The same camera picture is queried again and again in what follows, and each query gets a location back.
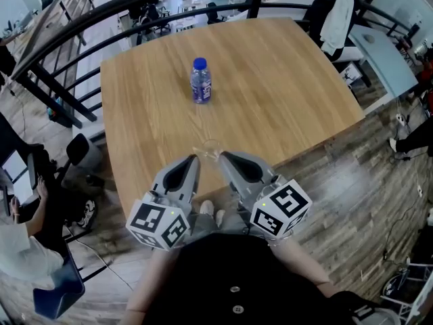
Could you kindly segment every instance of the person's arm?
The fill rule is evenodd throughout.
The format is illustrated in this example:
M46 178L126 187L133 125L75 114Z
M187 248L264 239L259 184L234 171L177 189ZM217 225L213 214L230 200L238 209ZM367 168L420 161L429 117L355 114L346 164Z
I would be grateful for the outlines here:
M11 208L12 213L14 214L14 224L19 224L18 217L20 216L20 213L18 209L20 208L20 201L14 196L11 200Z
M179 251L179 249L169 252L154 250L145 271L129 297L127 310L120 325L141 325L145 313L173 267Z
M41 176L38 178L38 185L37 185L37 191L39 196L41 197L41 200L39 202L38 209L33 215L33 218L29 221L26 221L26 227L27 227L27 233L28 237L34 236L38 232L42 230L43 222L45 220L45 208L47 206L47 200L48 200L48 191L47 187L45 186L45 181Z
M20 35L21 35L20 33L16 32L12 36L9 36L9 37L6 37L5 39L2 39L0 41L0 46L6 46L8 43L11 43L14 39L16 39Z
M306 253L292 238L283 240L277 246L269 241L273 254L289 271L310 280L326 297L331 297L339 290L332 284L326 271Z

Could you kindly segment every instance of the person's hand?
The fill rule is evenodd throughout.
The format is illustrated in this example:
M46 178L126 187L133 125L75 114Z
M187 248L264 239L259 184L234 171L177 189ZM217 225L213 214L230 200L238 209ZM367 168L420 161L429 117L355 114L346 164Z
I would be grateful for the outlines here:
M18 201L18 199L14 196L11 200L11 208L12 208L12 213L14 215L19 215L18 213L19 207L20 207L20 201Z
M43 180L42 176L38 177L38 185L36 187L39 196L41 197L41 200L47 200L48 199L48 190L45 186L45 181Z

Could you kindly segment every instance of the white cloth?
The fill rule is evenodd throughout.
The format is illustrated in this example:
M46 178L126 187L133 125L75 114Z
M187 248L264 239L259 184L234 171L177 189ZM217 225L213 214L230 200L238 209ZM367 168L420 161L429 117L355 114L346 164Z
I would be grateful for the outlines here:
M353 5L353 0L336 0L334 7L326 16L320 32L320 41L323 41L321 50L330 56L333 56L337 49L344 47Z
M26 224L0 226L0 270L11 277L35 281L63 266L62 256L28 237Z

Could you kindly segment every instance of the black shirt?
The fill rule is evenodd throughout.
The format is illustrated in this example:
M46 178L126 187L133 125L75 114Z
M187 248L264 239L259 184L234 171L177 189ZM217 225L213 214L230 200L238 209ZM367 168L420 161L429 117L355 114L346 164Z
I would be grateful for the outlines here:
M143 323L353 324L359 301L351 292L327 299L261 238L212 234L182 248Z

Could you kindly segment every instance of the sneaker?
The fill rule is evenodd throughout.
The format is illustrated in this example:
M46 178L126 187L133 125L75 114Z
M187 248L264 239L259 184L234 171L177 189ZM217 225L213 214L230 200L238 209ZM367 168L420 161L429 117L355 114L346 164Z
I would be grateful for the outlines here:
M84 217L77 223L83 229L91 227L93 220L96 217L96 202L93 200L86 201L86 209L84 210Z
M210 200L203 201L200 206L200 214L210 215L212 218L214 217L214 204Z
M394 153L397 153L397 141L395 139L393 139L392 137L390 138L390 146L391 149L394 150Z
M218 212L216 212L215 215L215 223L217 224L216 226L221 227L221 224L223 223L224 214L225 214L225 209L220 209Z

